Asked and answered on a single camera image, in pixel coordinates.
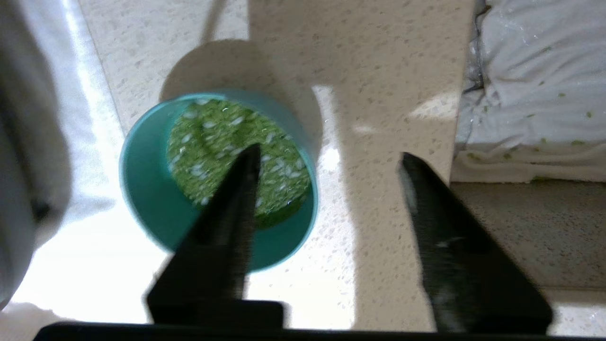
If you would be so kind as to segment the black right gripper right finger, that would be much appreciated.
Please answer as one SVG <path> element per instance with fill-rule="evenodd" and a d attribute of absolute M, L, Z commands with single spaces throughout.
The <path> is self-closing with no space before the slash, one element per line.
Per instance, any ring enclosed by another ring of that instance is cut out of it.
<path fill-rule="evenodd" d="M 546 334 L 547 300 L 433 168 L 403 153 L 400 178 L 438 332 Z"/>

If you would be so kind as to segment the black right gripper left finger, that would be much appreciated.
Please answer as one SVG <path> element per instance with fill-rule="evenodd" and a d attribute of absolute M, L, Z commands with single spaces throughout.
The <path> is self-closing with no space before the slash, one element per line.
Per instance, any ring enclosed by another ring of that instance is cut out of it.
<path fill-rule="evenodd" d="M 244 299 L 255 231 L 260 145 L 234 160 L 147 295 L 155 324 L 282 327 L 284 307 Z"/>

